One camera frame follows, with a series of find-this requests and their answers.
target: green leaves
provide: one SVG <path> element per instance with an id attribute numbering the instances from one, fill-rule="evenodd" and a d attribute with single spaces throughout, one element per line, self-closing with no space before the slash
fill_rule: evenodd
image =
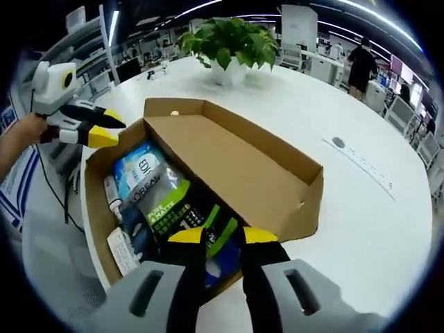
<path id="1" fill-rule="evenodd" d="M 223 68 L 224 71 L 227 70 L 228 65 L 231 62 L 230 50 L 227 48 L 220 49 L 217 52 L 217 63 Z"/>
<path id="2" fill-rule="evenodd" d="M 252 67 L 255 63 L 259 68 L 275 63 L 280 49 L 267 28 L 245 22 L 243 19 L 209 19 L 205 21 L 195 34 L 185 33 L 178 40 L 179 47 L 185 52 L 192 51 L 198 55 L 200 63 L 210 65 L 202 56 L 216 60 L 225 70 L 236 56 L 241 65 Z"/>

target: open cardboard box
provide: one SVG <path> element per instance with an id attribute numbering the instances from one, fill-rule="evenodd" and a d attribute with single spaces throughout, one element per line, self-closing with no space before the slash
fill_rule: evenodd
<path id="1" fill-rule="evenodd" d="M 173 111 L 179 115 L 171 116 Z M 119 157 L 147 139 L 156 142 L 185 174 L 200 178 L 250 226 L 269 230 L 280 241 L 316 232 L 323 193 L 321 165 L 208 101 L 147 99 L 144 118 L 119 135 L 119 145 L 101 148 L 87 161 L 89 223 L 110 284 L 119 281 L 121 274 L 107 244 L 117 221 L 108 207 L 103 179 Z"/>

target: white bottle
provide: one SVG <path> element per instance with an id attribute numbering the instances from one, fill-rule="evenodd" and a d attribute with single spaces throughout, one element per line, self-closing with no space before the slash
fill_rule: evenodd
<path id="1" fill-rule="evenodd" d="M 119 206 L 122 203 L 122 199 L 119 196 L 119 191 L 117 190 L 117 184 L 114 177 L 108 176 L 103 181 L 103 184 L 105 185 L 106 200 L 108 201 L 111 212 L 114 213 L 119 221 L 122 221 L 122 215 L 119 211 Z"/>

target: white flower pot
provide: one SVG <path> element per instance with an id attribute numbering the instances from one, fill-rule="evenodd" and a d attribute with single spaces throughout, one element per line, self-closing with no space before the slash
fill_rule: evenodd
<path id="1" fill-rule="evenodd" d="M 247 74 L 247 65 L 239 64 L 236 57 L 231 57 L 231 62 L 224 71 L 215 60 L 210 60 L 212 78 L 218 85 L 234 87 L 242 82 Z"/>

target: power outlet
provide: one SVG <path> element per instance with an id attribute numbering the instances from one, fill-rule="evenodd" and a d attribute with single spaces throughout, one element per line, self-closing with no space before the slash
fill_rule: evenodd
<path id="1" fill-rule="evenodd" d="M 341 148 L 341 145 L 338 146 L 337 138 L 335 138 L 335 140 L 323 139 L 323 141 L 349 159 L 352 163 L 356 164 L 356 166 L 363 172 L 367 173 L 388 194 L 388 196 L 396 201 L 393 183 L 384 175 L 382 170 L 378 169 L 371 161 L 368 161 L 352 147 L 345 147 L 345 145 L 342 145 L 343 148 Z"/>

